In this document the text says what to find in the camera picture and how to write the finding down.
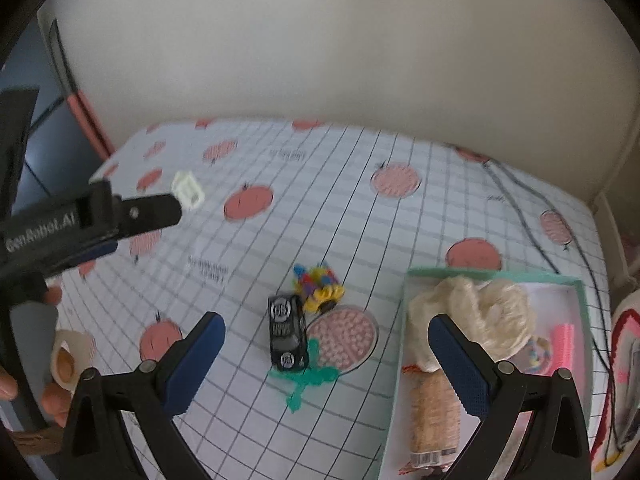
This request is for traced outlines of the left hand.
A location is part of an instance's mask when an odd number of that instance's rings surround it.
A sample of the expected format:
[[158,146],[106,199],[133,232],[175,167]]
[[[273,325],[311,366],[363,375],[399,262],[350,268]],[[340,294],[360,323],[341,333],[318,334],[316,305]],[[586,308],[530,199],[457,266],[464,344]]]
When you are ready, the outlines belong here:
[[[62,300],[62,288],[51,285],[42,301],[46,306],[57,307]],[[73,390],[82,370],[93,363],[96,356],[96,341],[88,332],[62,330],[62,339],[54,342],[49,359],[51,381],[44,387],[40,405],[44,414],[53,417],[56,426],[65,428]],[[1,401],[14,401],[18,395],[17,379],[1,365]]]

